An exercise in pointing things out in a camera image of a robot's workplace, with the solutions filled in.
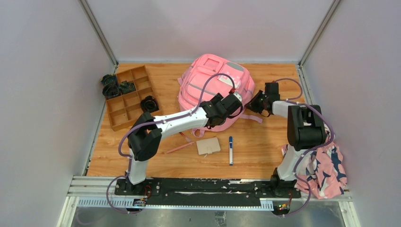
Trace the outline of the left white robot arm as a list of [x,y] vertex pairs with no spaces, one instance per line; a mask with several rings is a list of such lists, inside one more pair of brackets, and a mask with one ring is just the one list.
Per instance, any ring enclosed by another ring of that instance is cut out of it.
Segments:
[[217,94],[210,101],[201,102],[192,109],[175,114],[142,114],[123,137],[128,141],[130,149],[130,162],[125,176],[128,180],[127,190],[133,195],[144,192],[148,160],[157,153],[163,139],[190,129],[211,129],[220,126],[227,119],[234,118],[236,111],[242,110],[242,97],[238,92],[234,92],[226,97]]

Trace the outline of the pink school backpack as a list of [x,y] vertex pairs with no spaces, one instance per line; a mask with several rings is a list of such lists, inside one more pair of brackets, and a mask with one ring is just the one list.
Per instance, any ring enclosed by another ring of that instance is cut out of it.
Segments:
[[198,104],[201,91],[209,77],[219,74],[207,84],[202,101],[209,101],[217,93],[226,97],[232,89],[241,95],[243,105],[251,101],[255,82],[247,68],[213,54],[204,54],[197,58],[178,79],[180,90],[178,102],[181,111],[189,110]]

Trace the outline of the blue white marker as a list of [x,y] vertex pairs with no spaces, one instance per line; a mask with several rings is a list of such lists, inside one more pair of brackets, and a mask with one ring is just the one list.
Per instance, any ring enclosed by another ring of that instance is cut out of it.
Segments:
[[233,137],[229,137],[229,165],[232,166],[233,162]]

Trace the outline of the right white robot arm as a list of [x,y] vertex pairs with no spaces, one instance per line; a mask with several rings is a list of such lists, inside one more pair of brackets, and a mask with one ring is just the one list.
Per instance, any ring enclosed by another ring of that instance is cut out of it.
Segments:
[[278,82],[265,83],[264,90],[260,90],[246,108],[258,114],[267,111],[269,115],[287,119],[287,151],[270,178],[272,195],[283,197],[295,186],[302,159],[326,141],[321,109],[318,105],[307,106],[281,99]]

